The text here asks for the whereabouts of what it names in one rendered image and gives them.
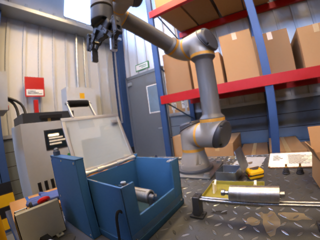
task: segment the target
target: transparent lid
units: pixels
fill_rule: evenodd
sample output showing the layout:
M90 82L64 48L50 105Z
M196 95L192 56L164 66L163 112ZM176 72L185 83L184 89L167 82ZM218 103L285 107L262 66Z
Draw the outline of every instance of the transparent lid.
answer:
M70 154L83 157L86 170L133 154L115 115L62 118L61 122Z

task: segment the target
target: blue metal box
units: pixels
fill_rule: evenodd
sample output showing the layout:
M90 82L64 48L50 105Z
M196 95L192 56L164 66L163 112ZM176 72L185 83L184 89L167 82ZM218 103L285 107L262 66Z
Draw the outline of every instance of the blue metal box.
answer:
M117 116L61 122L71 156L52 155L51 162L65 219L79 230L117 240L121 210L121 239L147 240L183 205L178 159L137 157ZM135 187L153 190L158 200L139 202Z

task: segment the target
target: gray door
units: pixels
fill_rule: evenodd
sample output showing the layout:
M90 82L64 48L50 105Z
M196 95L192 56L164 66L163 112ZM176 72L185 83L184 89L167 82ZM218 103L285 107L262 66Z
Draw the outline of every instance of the gray door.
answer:
M166 156L155 71L126 80L134 150L139 157Z

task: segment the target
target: metal workbench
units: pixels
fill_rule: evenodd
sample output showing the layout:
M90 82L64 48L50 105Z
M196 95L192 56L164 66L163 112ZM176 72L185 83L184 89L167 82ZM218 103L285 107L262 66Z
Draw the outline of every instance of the metal workbench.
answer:
M297 175L296 169L290 169L289 175L283 175L282 168L268 168L269 155L254 155L247 157L266 157L262 168L265 185L280 186L286 196L283 201L310 201L320 200L320 188L312 177L312 169L304 168L304 175ZM233 164L235 157L212 158L223 160L223 164ZM281 207L281 206L245 206L203 203L203 210L207 215L203 220L190 218L193 211L191 197L195 193L203 193L211 180L181 179L184 205L152 236L151 240L278 240L278 239L320 239L317 220L320 220L320 209L312 207ZM251 181L242 176L240 181ZM259 213L275 212L281 226L270 237L263 226ZM278 213L303 213L309 220L288 220ZM254 217L260 220L258 225L246 224L246 219Z

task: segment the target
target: red sign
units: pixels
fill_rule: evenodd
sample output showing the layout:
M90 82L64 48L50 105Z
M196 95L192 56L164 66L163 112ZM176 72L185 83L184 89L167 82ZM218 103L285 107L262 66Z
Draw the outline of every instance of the red sign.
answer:
M44 97L45 79L43 77L24 77L24 94L26 97Z

